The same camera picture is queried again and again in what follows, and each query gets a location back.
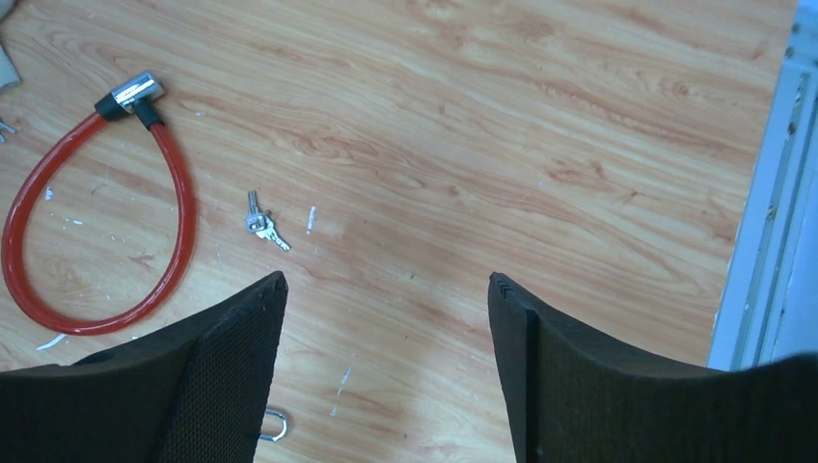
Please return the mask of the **brass padlock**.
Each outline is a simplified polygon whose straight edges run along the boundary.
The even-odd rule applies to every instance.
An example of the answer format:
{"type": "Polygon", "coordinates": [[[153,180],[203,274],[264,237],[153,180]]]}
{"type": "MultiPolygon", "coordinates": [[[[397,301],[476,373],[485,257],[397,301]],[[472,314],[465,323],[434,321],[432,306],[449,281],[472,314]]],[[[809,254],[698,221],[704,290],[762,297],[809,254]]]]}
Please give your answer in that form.
{"type": "Polygon", "coordinates": [[[264,421],[259,439],[266,442],[278,442],[285,438],[289,431],[289,420],[286,412],[274,408],[264,410],[264,421]]]}

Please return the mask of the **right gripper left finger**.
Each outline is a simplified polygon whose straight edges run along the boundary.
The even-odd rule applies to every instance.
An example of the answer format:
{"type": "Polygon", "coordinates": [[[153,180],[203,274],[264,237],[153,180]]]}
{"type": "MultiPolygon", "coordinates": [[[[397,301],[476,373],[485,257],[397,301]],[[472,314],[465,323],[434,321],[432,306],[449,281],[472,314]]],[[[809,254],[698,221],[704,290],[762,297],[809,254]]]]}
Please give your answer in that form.
{"type": "Polygon", "coordinates": [[[288,287],[232,297],[71,365],[1,375],[5,462],[250,462],[288,287]]]}

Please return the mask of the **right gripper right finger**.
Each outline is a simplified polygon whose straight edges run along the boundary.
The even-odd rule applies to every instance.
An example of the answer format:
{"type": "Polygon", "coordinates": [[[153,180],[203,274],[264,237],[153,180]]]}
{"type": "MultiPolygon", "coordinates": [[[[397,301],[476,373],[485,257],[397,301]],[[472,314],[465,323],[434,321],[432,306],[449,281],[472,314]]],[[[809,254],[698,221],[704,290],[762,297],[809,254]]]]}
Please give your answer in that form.
{"type": "Polygon", "coordinates": [[[817,358],[725,372],[563,313],[503,273],[488,315],[520,462],[813,462],[817,358]]]}

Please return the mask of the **beige cloth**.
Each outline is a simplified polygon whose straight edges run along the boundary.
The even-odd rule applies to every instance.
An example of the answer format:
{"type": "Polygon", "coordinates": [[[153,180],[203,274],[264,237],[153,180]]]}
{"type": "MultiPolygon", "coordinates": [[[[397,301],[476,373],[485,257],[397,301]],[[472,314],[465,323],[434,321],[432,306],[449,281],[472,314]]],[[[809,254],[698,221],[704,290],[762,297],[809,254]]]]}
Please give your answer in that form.
{"type": "MultiPolygon", "coordinates": [[[[1,0],[1,22],[4,22],[15,7],[15,0],[1,0]]],[[[19,85],[21,82],[19,73],[6,52],[1,46],[1,90],[19,85]]]]}

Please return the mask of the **silver key with ring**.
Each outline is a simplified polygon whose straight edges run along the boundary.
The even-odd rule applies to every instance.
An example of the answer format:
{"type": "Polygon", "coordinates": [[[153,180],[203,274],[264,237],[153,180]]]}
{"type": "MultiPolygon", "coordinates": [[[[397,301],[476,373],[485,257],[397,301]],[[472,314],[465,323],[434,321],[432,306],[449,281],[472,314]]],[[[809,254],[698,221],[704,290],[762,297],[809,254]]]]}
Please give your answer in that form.
{"type": "Polygon", "coordinates": [[[259,207],[258,196],[255,190],[247,193],[248,214],[245,219],[245,229],[247,232],[259,238],[269,240],[276,244],[284,252],[289,252],[291,247],[278,234],[273,219],[259,207]]]}

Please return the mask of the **small padlock keys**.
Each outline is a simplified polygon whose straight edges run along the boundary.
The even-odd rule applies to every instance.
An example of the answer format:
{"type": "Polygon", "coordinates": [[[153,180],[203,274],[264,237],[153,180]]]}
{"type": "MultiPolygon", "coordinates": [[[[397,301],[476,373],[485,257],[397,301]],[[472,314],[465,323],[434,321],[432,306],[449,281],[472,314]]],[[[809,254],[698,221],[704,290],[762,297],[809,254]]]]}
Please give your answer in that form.
{"type": "Polygon", "coordinates": [[[6,144],[7,143],[7,136],[9,134],[15,134],[16,130],[11,125],[6,124],[3,120],[0,120],[0,143],[6,144]]]}

